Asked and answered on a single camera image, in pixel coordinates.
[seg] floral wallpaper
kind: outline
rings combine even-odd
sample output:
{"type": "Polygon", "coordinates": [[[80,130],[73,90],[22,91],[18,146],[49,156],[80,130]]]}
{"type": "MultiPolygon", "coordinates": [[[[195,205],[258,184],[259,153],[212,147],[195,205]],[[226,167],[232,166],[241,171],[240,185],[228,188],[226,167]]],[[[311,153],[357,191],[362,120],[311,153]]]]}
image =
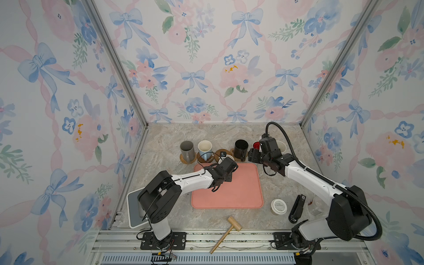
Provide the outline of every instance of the floral wallpaper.
{"type": "Polygon", "coordinates": [[[423,27],[423,0],[383,0],[304,126],[322,172],[379,216],[383,236],[366,244],[381,265],[424,264],[423,27]]]}
{"type": "Polygon", "coordinates": [[[0,265],[84,264],[143,126],[81,2],[0,6],[0,265]]]}
{"type": "Polygon", "coordinates": [[[95,0],[155,123],[300,122],[366,2],[95,0]]]}

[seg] marble countertop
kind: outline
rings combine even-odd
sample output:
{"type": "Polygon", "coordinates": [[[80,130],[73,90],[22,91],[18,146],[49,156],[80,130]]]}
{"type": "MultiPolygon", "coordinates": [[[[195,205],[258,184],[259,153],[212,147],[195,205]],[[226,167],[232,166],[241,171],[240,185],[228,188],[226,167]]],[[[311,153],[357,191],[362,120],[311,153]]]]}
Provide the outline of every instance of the marble countertop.
{"type": "MultiPolygon", "coordinates": [[[[282,126],[287,132],[297,157],[307,166],[321,172],[313,156],[313,152],[305,139],[299,125],[282,126]]],[[[212,143],[212,150],[230,150],[238,139],[246,140],[251,146],[265,133],[265,124],[153,124],[149,126],[146,143],[137,166],[135,175],[130,183],[129,192],[145,187],[156,174],[167,170],[169,174],[186,174],[193,171],[195,164],[185,165],[180,159],[179,144],[185,140],[192,141],[195,151],[202,140],[212,143]]],[[[287,142],[275,126],[269,127],[269,134],[276,140],[287,145],[287,142]]],[[[233,216],[244,229],[291,229],[294,224],[288,220],[288,215],[299,194],[306,196],[302,217],[314,220],[306,205],[314,194],[299,183],[279,174],[268,176],[257,165],[261,182],[264,205],[260,209],[194,209],[191,205],[191,193],[183,194],[176,202],[168,220],[171,228],[176,229],[227,229],[227,218],[233,216]],[[274,215],[271,211],[271,201],[280,198],[287,204],[287,213],[274,215]]],[[[128,213],[126,203],[122,209],[119,228],[128,228],[128,213]]]]}

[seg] blue mug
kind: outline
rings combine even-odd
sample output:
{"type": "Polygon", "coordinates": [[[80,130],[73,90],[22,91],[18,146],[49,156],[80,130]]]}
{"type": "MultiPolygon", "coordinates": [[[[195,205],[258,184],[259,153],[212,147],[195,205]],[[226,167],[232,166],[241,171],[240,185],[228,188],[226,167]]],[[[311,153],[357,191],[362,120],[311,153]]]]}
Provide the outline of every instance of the blue mug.
{"type": "Polygon", "coordinates": [[[208,140],[201,141],[197,148],[199,149],[200,157],[203,158],[203,160],[208,160],[212,155],[212,143],[208,140]]]}

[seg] black mug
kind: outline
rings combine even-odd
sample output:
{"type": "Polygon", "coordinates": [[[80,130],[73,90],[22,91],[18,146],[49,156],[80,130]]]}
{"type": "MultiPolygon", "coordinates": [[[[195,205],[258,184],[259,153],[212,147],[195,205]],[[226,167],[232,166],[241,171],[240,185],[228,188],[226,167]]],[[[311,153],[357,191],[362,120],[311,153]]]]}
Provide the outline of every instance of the black mug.
{"type": "Polygon", "coordinates": [[[247,149],[249,144],[245,140],[237,140],[234,146],[234,157],[244,162],[246,160],[247,149]]]}

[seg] pink rubber mat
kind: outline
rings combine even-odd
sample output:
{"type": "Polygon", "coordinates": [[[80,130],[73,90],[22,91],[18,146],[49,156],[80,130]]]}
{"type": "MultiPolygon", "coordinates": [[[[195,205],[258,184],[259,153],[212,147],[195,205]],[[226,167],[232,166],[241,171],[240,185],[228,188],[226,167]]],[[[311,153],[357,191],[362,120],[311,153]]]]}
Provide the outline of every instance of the pink rubber mat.
{"type": "MultiPolygon", "coordinates": [[[[237,163],[238,169],[233,173],[231,182],[224,182],[221,187],[195,190],[191,195],[191,205],[196,209],[254,209],[264,205],[258,169],[252,163],[237,163]]],[[[194,171],[201,169],[199,164],[194,171]]]]}

